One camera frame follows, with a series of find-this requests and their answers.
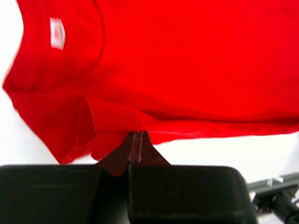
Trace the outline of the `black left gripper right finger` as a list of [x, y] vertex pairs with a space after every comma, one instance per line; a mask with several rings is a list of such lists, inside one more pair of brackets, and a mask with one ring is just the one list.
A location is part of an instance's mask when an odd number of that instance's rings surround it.
[[138, 134], [128, 166], [132, 224], [255, 224], [246, 182], [226, 166], [171, 165]]

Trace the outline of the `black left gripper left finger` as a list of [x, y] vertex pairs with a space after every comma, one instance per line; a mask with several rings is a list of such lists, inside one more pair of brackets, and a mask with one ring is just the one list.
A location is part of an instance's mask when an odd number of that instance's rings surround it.
[[138, 135], [95, 165], [0, 168], [3, 224], [128, 224], [128, 175]]

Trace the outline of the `red t shirt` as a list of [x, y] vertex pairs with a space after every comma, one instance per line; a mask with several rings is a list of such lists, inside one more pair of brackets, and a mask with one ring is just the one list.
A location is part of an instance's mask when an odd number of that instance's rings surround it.
[[66, 164], [129, 132], [179, 139], [299, 129], [296, 0], [20, 0], [3, 83]]

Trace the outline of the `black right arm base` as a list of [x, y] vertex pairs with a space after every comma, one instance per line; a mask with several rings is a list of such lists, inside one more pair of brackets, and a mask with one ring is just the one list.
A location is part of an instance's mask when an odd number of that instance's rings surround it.
[[297, 224], [299, 208], [292, 199], [298, 190], [298, 185], [290, 185], [257, 192], [252, 202], [254, 210], [257, 214], [271, 212], [284, 224]]

